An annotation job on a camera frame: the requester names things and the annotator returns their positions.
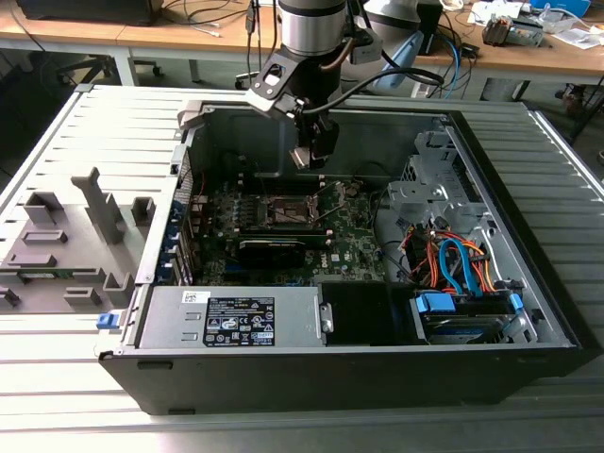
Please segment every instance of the blue latch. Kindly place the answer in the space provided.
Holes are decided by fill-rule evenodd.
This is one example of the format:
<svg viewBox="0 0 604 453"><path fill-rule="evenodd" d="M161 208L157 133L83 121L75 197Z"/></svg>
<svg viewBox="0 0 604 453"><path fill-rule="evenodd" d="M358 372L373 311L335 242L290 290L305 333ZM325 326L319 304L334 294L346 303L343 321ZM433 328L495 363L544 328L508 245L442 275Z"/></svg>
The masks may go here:
<svg viewBox="0 0 604 453"><path fill-rule="evenodd" d="M99 330L110 330L114 328L120 328L118 323L120 322L120 315L115 313L101 313L98 315L96 320L96 328Z"/></svg>
<svg viewBox="0 0 604 453"><path fill-rule="evenodd" d="M420 313L426 311L455 311L455 302L451 294L423 293L415 298Z"/></svg>
<svg viewBox="0 0 604 453"><path fill-rule="evenodd" d="M522 303L522 298L518 294L511 294L510 302L512 302L513 309L516 311L519 311L525 307L525 304Z"/></svg>

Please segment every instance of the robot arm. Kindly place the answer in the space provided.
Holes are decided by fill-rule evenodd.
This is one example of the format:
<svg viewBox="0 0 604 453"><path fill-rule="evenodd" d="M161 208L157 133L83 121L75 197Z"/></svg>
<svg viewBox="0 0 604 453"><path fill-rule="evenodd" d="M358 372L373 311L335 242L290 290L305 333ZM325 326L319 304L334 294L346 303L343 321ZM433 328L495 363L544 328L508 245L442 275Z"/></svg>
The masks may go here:
<svg viewBox="0 0 604 453"><path fill-rule="evenodd" d="M291 155L300 169L323 167L335 149L340 129L329 119L328 109L320 108L339 94L344 60L366 63L383 54L381 40L370 27L355 27L353 4L357 5L354 0L278 0L281 48L266 61L246 95L260 113L294 120L298 142ZM411 46L415 54L403 59L410 66L417 47Z"/></svg>

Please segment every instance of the power supply label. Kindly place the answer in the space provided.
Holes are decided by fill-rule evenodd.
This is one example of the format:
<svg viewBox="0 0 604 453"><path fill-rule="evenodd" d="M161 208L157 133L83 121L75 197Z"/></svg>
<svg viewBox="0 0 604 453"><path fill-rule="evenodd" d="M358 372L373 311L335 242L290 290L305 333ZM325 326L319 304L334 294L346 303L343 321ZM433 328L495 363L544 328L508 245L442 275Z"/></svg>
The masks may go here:
<svg viewBox="0 0 604 453"><path fill-rule="evenodd" d="M204 344L218 346L274 346L273 297L211 297L206 311Z"/></svg>

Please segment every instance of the screw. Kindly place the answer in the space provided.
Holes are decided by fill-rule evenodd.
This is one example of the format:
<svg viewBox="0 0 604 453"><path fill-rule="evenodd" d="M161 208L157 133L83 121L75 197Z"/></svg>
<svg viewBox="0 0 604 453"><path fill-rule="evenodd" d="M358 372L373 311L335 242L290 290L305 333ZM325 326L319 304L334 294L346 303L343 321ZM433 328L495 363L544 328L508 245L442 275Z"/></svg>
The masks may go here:
<svg viewBox="0 0 604 453"><path fill-rule="evenodd" d="M333 329L331 328L331 322L328 320L324 320L321 322L321 330L324 332L331 332Z"/></svg>

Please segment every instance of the green circuit board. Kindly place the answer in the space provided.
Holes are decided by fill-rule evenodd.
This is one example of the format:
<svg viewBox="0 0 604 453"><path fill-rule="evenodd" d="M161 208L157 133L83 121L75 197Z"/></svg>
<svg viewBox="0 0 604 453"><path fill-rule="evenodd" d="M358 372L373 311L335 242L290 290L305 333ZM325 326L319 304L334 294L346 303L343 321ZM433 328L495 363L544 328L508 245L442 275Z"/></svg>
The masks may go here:
<svg viewBox="0 0 604 453"><path fill-rule="evenodd" d="M272 197L279 195L256 195L260 217L270 214L263 205L264 199ZM245 195L225 187L216 190L204 207L208 217L199 234L201 273L197 283L202 286L314 286L322 281L383 281L384 264L369 223L369 198L369 193L360 191L354 183L329 182L316 195L315 212L315 216L321 217L320 227L331 233L328 239L320 237L319 247L308 246L301 266L243 269L236 254L242 237L234 212L237 200L241 203ZM280 212L283 212L280 217L279 214L273 217L275 221L291 220L295 224L294 220L298 219L299 212L295 210L290 215L285 213L289 211Z"/></svg>

